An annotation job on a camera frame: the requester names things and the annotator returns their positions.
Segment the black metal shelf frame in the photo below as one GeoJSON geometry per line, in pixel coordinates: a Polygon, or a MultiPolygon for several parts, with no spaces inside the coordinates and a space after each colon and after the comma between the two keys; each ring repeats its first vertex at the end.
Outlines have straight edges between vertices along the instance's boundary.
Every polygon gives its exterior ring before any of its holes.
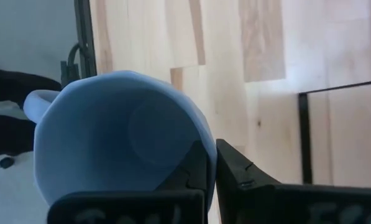
{"type": "Polygon", "coordinates": [[[331,88],[323,88],[323,89],[318,89],[318,90],[304,91],[304,92],[297,94],[298,117],[299,117],[299,127],[300,127],[302,180],[304,184],[313,183],[308,95],[312,93],[341,90],[345,88],[354,88],[354,87],[366,86],[366,85],[371,85],[371,81],[355,83],[355,84],[350,84],[350,85],[343,85],[343,86],[335,86],[331,88]]]}

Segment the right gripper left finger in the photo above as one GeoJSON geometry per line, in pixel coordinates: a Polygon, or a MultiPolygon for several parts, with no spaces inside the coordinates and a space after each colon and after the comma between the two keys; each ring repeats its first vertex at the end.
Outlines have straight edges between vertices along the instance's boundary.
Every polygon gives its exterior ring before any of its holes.
{"type": "Polygon", "coordinates": [[[208,154],[195,141],[153,191],[78,192],[55,202],[47,224],[207,224],[208,154]]]}

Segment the black caster wheel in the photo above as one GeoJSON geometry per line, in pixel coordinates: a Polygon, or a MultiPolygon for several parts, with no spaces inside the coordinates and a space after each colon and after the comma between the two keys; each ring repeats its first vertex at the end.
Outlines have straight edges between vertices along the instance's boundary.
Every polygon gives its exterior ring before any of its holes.
{"type": "Polygon", "coordinates": [[[8,169],[13,166],[15,163],[15,159],[13,157],[4,157],[0,160],[0,168],[8,169]]]}

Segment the black table frame post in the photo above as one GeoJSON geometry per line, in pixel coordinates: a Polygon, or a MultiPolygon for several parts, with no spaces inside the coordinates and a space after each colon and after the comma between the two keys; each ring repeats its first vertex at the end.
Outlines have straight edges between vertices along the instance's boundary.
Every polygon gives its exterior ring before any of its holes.
{"type": "Polygon", "coordinates": [[[83,78],[97,75],[89,0],[74,0],[80,64],[83,78]]]}

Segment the blue mug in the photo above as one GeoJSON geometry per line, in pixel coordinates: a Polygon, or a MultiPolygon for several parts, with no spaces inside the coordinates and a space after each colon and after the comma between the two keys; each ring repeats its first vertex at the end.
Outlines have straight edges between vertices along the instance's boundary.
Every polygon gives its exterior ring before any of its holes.
{"type": "Polygon", "coordinates": [[[155,190],[195,141],[208,154],[213,197],[217,150],[208,122],[169,83],[113,72],[34,90],[23,110],[36,124],[34,176],[48,204],[73,192],[155,190]]]}

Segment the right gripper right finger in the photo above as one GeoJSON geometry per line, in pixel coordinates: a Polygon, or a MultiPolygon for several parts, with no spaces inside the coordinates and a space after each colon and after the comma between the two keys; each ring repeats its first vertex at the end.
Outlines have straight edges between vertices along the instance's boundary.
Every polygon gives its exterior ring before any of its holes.
{"type": "Polygon", "coordinates": [[[222,224],[371,224],[371,188],[284,184],[216,141],[222,224]]]}

